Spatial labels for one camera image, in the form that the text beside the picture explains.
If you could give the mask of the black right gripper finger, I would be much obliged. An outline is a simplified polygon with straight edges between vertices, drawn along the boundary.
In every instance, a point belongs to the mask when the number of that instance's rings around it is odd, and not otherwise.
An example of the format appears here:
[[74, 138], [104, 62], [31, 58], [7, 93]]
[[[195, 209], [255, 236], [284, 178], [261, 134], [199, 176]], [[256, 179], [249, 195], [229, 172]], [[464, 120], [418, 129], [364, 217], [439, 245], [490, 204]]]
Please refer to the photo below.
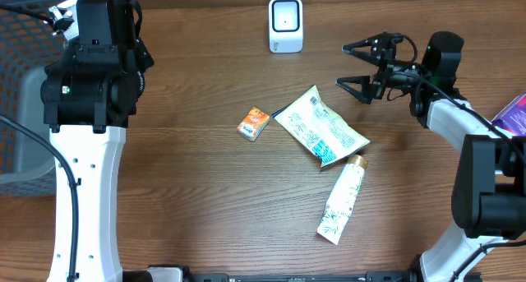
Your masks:
[[381, 50], [378, 48], [380, 42], [381, 37], [375, 35], [358, 42], [344, 44], [342, 51], [378, 67], [381, 57]]
[[372, 84], [369, 76], [340, 77], [336, 79], [335, 84], [362, 104], [370, 104], [372, 102]]

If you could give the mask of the gold wet wipes pack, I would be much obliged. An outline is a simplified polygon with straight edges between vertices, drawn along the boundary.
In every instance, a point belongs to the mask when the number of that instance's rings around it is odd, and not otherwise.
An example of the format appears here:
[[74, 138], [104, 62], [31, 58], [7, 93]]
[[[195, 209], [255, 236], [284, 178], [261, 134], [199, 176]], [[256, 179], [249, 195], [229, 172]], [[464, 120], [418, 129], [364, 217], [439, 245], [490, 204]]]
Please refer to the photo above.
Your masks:
[[322, 169], [370, 143], [321, 100], [316, 85], [272, 118], [321, 162]]

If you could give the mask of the small orange box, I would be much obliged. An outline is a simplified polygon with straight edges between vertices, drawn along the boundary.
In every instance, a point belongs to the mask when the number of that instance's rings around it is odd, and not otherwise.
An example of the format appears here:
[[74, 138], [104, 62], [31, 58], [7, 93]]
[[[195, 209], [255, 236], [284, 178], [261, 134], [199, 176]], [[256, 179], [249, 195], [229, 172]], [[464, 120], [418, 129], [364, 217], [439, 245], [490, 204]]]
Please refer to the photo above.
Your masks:
[[262, 112], [257, 107], [253, 107], [240, 122], [237, 130], [249, 141], [255, 141], [269, 122], [270, 115]]

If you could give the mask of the white floral tube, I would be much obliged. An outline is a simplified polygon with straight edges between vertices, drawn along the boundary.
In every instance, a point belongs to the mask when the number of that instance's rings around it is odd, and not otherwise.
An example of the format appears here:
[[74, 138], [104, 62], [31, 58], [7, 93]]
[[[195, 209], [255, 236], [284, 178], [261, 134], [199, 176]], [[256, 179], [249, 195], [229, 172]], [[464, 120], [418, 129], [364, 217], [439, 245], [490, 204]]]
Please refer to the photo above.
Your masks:
[[365, 157], [350, 157], [325, 203], [316, 232], [334, 245], [339, 244], [344, 228], [351, 218], [367, 166], [368, 160]]

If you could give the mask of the red purple snack packet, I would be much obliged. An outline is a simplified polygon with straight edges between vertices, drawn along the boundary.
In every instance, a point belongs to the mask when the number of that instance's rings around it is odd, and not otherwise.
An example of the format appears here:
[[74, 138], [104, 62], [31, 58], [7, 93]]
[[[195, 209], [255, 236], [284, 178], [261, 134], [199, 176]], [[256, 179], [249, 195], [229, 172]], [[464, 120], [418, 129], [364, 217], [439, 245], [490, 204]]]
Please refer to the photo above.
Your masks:
[[491, 120], [491, 123], [494, 126], [498, 126], [515, 134], [516, 136], [525, 136], [525, 105], [525, 94], [518, 95]]

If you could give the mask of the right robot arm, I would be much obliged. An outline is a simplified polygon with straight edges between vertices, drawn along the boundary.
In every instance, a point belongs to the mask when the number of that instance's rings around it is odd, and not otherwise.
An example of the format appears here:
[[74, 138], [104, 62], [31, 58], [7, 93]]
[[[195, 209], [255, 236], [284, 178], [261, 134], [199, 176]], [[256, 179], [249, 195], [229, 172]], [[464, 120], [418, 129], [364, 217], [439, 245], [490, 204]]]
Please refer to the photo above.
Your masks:
[[418, 122], [459, 152], [451, 196], [453, 221], [435, 245], [414, 257], [392, 280], [479, 281], [481, 259], [499, 247], [525, 244], [525, 139], [477, 113], [454, 84], [464, 39], [450, 31], [434, 33], [421, 62], [397, 59], [401, 33], [383, 32], [345, 44], [344, 53], [376, 66], [373, 76], [337, 79], [363, 104], [387, 90], [410, 95]]

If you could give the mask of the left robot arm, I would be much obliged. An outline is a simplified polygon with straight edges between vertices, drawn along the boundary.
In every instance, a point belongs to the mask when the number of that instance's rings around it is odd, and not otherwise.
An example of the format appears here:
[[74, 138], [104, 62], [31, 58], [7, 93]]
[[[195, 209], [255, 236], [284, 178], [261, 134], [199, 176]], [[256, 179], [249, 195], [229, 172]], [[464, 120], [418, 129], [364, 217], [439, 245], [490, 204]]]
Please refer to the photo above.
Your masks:
[[40, 90], [57, 150], [52, 281], [119, 281], [118, 169], [129, 118], [154, 59], [140, 37], [137, 0], [68, 0], [52, 9], [67, 21], [62, 58]]

